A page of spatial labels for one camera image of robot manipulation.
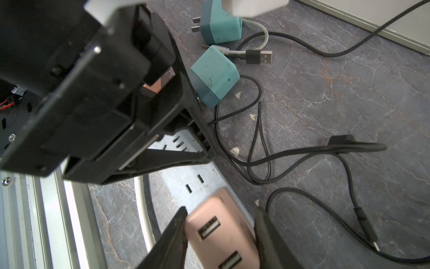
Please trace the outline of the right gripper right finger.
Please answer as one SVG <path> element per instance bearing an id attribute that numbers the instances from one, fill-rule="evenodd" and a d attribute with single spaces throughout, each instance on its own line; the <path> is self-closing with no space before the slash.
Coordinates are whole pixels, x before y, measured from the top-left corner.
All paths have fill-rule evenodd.
<path id="1" fill-rule="evenodd" d="M 261 269 L 303 269 L 262 207 L 255 212 L 255 241 Z"/>

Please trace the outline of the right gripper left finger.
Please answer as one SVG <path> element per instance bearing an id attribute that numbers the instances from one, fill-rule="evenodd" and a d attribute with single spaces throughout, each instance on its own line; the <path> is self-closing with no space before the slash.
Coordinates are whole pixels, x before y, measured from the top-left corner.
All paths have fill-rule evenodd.
<path id="1" fill-rule="evenodd" d="M 185 206 L 178 209 L 159 241 L 137 266 L 138 269 L 183 269 L 188 248 L 185 236 Z"/>

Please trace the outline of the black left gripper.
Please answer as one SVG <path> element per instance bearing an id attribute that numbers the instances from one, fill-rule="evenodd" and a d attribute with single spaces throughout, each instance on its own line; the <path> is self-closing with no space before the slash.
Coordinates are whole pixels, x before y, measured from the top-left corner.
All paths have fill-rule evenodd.
<path id="1" fill-rule="evenodd" d="M 140 94 L 170 67 L 152 99 Z M 215 157 L 164 20 L 145 1 L 2 1 L 1 80 L 39 97 L 1 106 L 1 169 L 108 184 Z M 148 149 L 188 131 L 200 152 Z"/>

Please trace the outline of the pink charger plug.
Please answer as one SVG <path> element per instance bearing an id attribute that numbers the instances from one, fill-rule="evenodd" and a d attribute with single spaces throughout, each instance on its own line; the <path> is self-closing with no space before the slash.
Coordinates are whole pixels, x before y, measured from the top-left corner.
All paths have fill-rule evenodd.
<path id="1" fill-rule="evenodd" d="M 185 220 L 185 235 L 205 269 L 258 269 L 255 233 L 227 188 L 219 188 Z"/>

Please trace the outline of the blue-grey power strip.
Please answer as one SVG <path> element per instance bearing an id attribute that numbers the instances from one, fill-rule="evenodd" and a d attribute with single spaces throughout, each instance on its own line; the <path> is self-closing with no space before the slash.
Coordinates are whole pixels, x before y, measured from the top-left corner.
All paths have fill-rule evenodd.
<path id="1" fill-rule="evenodd" d="M 169 136 L 165 135 L 159 142 L 154 142 L 148 149 L 177 152 L 200 152 L 202 148 L 196 139 L 186 131 Z M 254 220 L 243 203 L 239 200 L 224 175 L 214 161 L 203 165 L 173 167 L 150 173 L 148 175 L 152 208 L 150 209 L 152 224 L 157 224 L 162 233 L 179 207 L 185 206 L 190 214 L 202 202 L 219 188 L 226 187 L 245 215 L 246 223 L 252 228 Z M 202 269 L 191 245 L 185 258 L 185 269 Z"/>

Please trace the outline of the teal charger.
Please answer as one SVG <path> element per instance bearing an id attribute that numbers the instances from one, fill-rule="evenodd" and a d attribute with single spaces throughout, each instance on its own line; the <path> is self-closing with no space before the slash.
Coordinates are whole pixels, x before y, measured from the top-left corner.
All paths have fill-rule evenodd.
<path id="1" fill-rule="evenodd" d="M 200 33 L 204 42 L 211 46 L 237 41 L 242 38 L 243 19 L 235 17 L 222 8 L 222 1 L 204 1 L 200 17 L 192 19 L 197 26 L 193 33 Z"/>
<path id="2" fill-rule="evenodd" d="M 191 66 L 188 76 L 199 100 L 214 108 L 240 79 L 237 67 L 219 46 L 210 46 Z"/>

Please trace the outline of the orange power strip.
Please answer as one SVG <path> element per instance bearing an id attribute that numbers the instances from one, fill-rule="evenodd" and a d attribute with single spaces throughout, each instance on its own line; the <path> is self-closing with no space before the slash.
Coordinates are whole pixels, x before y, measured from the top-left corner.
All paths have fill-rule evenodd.
<path id="1" fill-rule="evenodd" d="M 172 67 L 170 67 L 153 85 L 144 84 L 140 89 L 140 94 L 146 98 L 152 99 L 168 84 L 174 75 L 175 72 Z"/>

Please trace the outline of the silver laptop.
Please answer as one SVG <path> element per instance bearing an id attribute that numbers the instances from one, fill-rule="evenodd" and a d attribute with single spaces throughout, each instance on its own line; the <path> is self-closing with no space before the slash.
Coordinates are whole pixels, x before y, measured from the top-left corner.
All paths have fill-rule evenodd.
<path id="1" fill-rule="evenodd" d="M 303 3 L 360 28 L 374 31 L 416 0 L 309 0 Z M 430 54 L 430 4 L 408 13 L 380 35 L 425 55 Z"/>

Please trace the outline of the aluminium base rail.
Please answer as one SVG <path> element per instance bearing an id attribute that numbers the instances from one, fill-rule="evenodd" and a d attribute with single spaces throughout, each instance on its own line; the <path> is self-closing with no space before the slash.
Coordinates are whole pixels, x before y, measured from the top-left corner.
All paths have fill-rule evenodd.
<path id="1" fill-rule="evenodd" d="M 90 190 L 63 178 L 1 171 L 1 268 L 106 269 Z"/>

